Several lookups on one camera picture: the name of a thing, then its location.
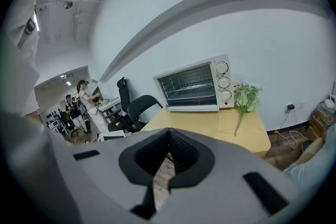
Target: oven glass door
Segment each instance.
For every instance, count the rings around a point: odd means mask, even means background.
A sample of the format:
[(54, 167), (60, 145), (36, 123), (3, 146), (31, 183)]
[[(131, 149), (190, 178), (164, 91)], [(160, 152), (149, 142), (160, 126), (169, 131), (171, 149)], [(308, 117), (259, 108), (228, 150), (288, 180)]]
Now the oven glass door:
[(209, 64), (159, 78), (158, 82), (168, 106), (217, 105)]

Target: toaster oven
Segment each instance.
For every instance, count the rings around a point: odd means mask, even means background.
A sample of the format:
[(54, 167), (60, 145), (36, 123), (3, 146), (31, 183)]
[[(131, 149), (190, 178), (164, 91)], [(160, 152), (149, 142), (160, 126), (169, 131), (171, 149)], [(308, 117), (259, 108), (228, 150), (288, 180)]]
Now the toaster oven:
[(218, 111), (234, 106), (228, 55), (205, 59), (153, 77), (170, 111)]

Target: blue fabric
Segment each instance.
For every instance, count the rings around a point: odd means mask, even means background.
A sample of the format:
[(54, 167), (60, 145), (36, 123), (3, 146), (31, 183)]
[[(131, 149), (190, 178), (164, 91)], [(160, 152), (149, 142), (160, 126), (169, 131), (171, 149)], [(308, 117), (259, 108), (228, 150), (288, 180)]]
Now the blue fabric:
[(326, 135), (326, 142), (316, 155), (306, 163), (290, 165), (284, 174), (302, 189), (321, 185), (336, 159), (336, 124)]

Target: office chair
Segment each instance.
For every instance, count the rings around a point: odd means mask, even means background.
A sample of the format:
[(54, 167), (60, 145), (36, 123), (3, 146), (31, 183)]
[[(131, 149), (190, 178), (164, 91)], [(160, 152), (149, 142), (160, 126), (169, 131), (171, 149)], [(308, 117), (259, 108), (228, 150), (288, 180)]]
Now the office chair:
[(74, 133), (78, 134), (78, 129), (75, 129), (75, 125), (74, 125), (74, 123), (72, 122), (71, 119), (67, 119), (67, 115), (62, 116), (60, 118), (60, 120), (62, 121), (62, 123), (64, 123), (65, 128), (68, 129), (69, 131), (71, 131), (70, 136), (72, 136)]
[[(121, 108), (124, 112), (127, 113), (128, 105), (130, 104), (130, 93), (127, 86), (127, 82), (125, 77), (122, 77), (117, 82), (117, 87), (119, 88), (119, 95), (120, 95), (120, 101), (121, 101)], [(109, 119), (111, 117), (114, 117), (114, 120), (111, 121), (108, 125), (109, 132), (119, 131), (119, 130), (128, 130), (129, 132), (134, 132), (134, 129), (132, 127), (132, 120), (128, 115), (119, 115), (119, 112), (121, 110), (112, 112), (105, 116), (106, 119)]]
[(137, 99), (135, 99), (134, 101), (132, 101), (129, 106), (128, 106), (128, 115), (130, 116), (131, 120), (133, 121), (133, 123), (135, 125), (137, 125), (137, 127), (139, 128), (139, 130), (141, 130), (141, 127), (138, 124), (138, 119), (139, 116), (148, 108), (154, 106), (158, 104), (161, 108), (161, 104), (157, 101), (157, 99), (155, 99), (154, 97), (152, 97), (151, 95), (143, 95)]

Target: person in black shirt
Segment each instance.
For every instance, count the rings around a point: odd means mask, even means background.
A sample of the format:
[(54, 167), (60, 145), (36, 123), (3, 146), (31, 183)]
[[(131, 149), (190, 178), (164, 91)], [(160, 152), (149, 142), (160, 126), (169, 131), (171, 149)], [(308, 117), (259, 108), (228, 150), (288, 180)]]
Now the person in black shirt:
[(66, 96), (67, 104), (65, 106), (65, 110), (68, 114), (70, 114), (70, 117), (74, 123), (74, 125), (77, 128), (84, 129), (83, 132), (86, 134), (88, 133), (88, 130), (86, 128), (85, 122), (83, 120), (83, 116), (81, 115), (80, 111), (77, 108), (77, 104), (71, 100), (71, 95)]

